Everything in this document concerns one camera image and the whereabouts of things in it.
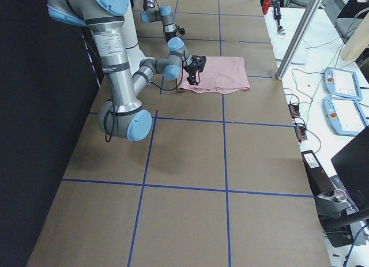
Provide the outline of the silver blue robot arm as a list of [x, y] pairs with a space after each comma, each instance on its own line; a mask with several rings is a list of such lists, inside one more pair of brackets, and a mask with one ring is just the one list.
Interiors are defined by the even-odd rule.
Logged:
[[140, 50], [131, 0], [47, 0], [47, 7], [52, 19], [86, 27], [92, 33], [111, 92], [98, 114], [106, 140], [120, 137], [140, 141], [148, 135], [152, 117], [137, 96], [153, 76], [161, 74], [174, 80], [186, 72], [191, 85], [199, 83], [206, 58], [191, 54], [185, 46], [181, 38], [185, 30], [175, 24], [170, 6], [143, 0], [140, 14], [144, 23], [162, 23], [169, 49], [163, 59], [147, 58]]
[[143, 0], [143, 11], [140, 13], [140, 18], [146, 24], [160, 21], [166, 42], [173, 37], [182, 37], [186, 34], [185, 29], [175, 23], [172, 8], [168, 5], [160, 6], [157, 0]]

